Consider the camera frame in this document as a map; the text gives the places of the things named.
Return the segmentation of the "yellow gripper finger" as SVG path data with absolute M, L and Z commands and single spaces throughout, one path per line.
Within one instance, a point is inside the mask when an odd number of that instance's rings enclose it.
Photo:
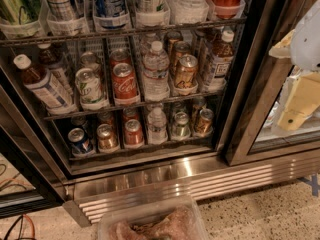
M 294 30 L 288 32 L 277 44 L 271 47 L 268 54 L 277 59 L 290 58 L 290 44 Z
M 293 81 L 277 125 L 285 131 L 297 130 L 320 106 L 320 74 L 299 76 Z

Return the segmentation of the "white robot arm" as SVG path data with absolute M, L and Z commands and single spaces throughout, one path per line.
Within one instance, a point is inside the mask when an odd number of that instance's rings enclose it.
M 275 135 L 288 136 L 320 107 L 320 0 L 269 50 L 269 55 L 289 58 L 301 70 L 285 80 L 272 124 Z

